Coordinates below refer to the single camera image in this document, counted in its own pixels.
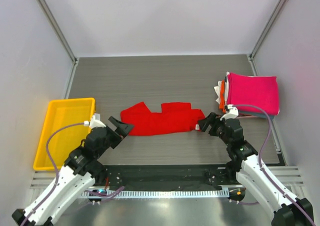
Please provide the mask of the red t shirt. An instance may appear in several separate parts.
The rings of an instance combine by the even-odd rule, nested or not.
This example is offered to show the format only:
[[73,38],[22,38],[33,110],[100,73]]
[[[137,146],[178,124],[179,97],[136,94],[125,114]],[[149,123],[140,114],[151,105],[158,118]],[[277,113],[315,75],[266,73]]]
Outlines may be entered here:
[[161,112],[152,112],[144,102],[139,102],[120,112],[121,121],[133,125],[131,136],[155,136],[190,132],[197,129],[205,115],[201,109],[192,108],[189,102],[165,102]]

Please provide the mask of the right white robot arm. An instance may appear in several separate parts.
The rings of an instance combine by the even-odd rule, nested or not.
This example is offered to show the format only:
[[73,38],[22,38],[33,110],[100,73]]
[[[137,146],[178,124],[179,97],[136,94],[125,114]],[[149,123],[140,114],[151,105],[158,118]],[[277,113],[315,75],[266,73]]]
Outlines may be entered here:
[[198,129],[220,138],[230,161],[225,177],[231,184],[242,184],[263,207],[273,226],[313,226],[313,206],[307,198],[298,198],[283,185],[263,162],[261,154],[243,135],[240,121],[232,116],[210,113],[199,120]]

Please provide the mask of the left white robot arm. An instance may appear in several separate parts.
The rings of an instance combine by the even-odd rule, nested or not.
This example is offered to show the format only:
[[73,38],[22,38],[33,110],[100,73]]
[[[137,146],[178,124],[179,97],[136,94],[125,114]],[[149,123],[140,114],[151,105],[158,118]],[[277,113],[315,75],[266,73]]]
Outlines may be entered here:
[[42,194],[25,209],[16,209],[12,218],[19,226],[52,226],[66,209],[89,187],[106,181],[107,167],[98,159],[109,148],[115,149],[134,128],[114,117],[108,119],[115,129],[96,116],[80,123],[90,132],[80,145],[72,150],[61,168],[50,155],[55,178]]

